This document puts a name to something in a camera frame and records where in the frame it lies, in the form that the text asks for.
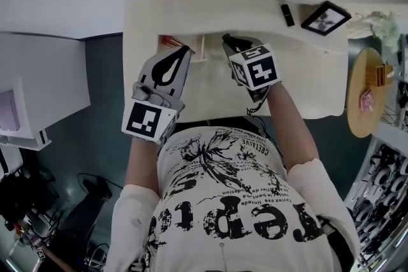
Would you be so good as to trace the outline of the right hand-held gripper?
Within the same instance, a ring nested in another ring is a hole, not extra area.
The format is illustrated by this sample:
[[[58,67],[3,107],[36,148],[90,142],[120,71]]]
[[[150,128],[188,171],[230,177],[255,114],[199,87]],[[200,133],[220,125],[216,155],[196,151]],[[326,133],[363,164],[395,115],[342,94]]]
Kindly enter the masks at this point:
[[[247,89],[253,103],[264,101],[270,86],[281,80],[275,54],[268,43],[248,36],[222,36],[233,79]]]

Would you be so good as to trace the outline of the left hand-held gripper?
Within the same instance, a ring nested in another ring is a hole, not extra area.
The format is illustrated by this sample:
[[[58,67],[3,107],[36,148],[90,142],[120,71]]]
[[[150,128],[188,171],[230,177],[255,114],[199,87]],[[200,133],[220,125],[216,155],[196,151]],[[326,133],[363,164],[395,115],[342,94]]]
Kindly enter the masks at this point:
[[[191,55],[191,49],[182,45],[155,54],[144,63],[124,108],[123,133],[157,145],[165,142],[185,108],[180,97]]]

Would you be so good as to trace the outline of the cream vanity table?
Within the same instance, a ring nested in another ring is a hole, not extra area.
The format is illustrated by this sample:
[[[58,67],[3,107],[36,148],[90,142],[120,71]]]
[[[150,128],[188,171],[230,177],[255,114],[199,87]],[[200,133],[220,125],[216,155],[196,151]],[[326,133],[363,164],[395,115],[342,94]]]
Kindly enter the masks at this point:
[[[301,116],[319,119],[344,111],[347,29],[327,36],[288,27],[276,0],[126,0],[123,31],[124,96],[145,61],[159,52],[161,35],[205,36],[202,63],[190,63],[181,99],[181,122],[244,116],[253,107],[247,91],[231,77],[223,34],[252,36],[271,45],[283,85]]]

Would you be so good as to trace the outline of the small black lipstick tube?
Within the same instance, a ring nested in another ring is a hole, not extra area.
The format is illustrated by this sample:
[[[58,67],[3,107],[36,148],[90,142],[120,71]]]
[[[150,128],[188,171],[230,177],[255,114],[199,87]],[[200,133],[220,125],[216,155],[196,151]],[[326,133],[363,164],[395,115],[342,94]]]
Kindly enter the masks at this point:
[[[291,10],[287,4],[282,4],[280,6],[282,10],[282,14],[284,16],[284,20],[286,21],[286,24],[288,27],[292,27],[295,25],[295,21],[293,19],[293,16],[291,14]]]

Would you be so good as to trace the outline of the red lipstick tube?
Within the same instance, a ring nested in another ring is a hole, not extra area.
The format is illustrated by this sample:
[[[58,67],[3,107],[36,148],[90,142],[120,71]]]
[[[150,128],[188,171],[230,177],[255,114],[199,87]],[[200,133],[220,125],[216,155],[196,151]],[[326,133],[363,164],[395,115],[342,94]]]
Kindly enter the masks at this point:
[[[183,43],[175,39],[173,36],[161,36],[161,43],[166,47],[182,47]]]

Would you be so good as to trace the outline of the person's right forearm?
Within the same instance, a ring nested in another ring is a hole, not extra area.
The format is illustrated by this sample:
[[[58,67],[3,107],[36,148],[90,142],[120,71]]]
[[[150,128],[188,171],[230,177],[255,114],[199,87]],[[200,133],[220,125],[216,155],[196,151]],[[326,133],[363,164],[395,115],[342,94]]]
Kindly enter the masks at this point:
[[[286,169],[318,159],[315,141],[281,82],[270,87],[267,101]]]

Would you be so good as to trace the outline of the person's left forearm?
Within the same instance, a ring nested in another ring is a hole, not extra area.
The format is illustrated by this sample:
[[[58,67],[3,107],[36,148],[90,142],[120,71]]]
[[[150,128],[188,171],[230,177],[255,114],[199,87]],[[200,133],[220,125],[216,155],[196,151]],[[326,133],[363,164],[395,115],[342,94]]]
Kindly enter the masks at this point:
[[[138,138],[132,139],[125,185],[144,187],[159,195],[157,151],[155,143]]]

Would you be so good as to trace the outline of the white shelf unit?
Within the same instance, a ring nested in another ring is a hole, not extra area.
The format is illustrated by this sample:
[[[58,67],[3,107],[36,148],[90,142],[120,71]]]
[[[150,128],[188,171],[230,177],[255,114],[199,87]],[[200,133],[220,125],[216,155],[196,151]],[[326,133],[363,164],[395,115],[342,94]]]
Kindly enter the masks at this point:
[[[90,105],[85,44],[81,41],[0,33],[0,92],[20,91],[20,129],[0,130],[0,145],[40,151],[46,129]]]

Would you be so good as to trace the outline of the pink packet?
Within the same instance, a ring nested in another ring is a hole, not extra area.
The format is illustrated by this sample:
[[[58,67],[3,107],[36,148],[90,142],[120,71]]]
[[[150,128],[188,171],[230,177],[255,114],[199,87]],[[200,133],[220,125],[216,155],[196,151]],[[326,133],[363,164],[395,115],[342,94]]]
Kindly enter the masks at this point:
[[[360,111],[361,112],[373,112],[374,110],[374,97],[370,89],[366,89],[360,96]]]

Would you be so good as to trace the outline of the round wooden side table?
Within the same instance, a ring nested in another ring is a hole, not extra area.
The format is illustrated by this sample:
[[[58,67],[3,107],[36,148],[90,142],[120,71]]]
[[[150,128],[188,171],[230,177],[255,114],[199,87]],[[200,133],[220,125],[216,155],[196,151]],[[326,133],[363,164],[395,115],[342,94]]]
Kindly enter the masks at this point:
[[[377,129],[385,108],[392,83],[382,87],[371,87],[365,81],[366,69],[381,65],[386,64],[378,51],[367,47],[358,54],[349,73],[346,99],[347,121],[351,132],[358,138],[364,138]],[[360,111],[360,96],[366,89],[370,89],[373,93],[373,112]]]

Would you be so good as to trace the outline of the small wooden box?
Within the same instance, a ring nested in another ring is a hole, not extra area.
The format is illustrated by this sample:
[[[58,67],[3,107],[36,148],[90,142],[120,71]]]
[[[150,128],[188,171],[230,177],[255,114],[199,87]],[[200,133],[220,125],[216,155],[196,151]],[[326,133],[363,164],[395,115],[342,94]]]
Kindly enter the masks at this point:
[[[365,81],[368,86],[382,87],[392,83],[394,74],[391,65],[370,66],[366,69]]]

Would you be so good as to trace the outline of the person's white printed shirt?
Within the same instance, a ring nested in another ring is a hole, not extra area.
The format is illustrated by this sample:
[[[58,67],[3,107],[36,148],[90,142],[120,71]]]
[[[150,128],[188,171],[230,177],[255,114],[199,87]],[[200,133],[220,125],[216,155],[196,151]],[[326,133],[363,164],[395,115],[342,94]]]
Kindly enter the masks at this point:
[[[323,163],[286,171],[257,134],[186,129],[157,170],[159,193],[120,193],[104,272],[348,272],[360,252]]]

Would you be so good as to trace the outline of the white flowers in vase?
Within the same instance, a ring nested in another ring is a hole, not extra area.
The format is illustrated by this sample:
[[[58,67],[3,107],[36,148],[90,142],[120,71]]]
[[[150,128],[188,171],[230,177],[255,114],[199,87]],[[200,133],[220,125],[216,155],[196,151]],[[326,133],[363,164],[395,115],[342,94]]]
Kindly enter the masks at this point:
[[[356,13],[346,25],[348,39],[374,36],[381,41],[394,41],[400,36],[398,24],[392,13],[389,15],[381,11],[373,11],[366,15]]]

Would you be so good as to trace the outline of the black equipment clutter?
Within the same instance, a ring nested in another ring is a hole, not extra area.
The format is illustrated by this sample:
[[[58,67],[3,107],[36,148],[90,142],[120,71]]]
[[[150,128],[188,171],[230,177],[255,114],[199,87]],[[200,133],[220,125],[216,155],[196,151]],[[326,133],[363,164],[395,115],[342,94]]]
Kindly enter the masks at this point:
[[[55,176],[35,151],[16,149],[17,161],[0,148],[0,216],[9,231],[41,250],[40,272],[87,272],[89,242],[103,205],[112,197],[106,180],[80,182],[86,196],[65,214],[56,208]]]

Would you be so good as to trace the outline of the rack of white headsets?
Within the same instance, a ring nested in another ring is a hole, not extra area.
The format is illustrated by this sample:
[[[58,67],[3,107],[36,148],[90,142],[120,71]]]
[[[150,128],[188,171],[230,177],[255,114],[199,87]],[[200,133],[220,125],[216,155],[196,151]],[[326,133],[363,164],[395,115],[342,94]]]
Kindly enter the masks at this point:
[[[361,247],[351,272],[408,272],[408,132],[379,124],[345,204]]]

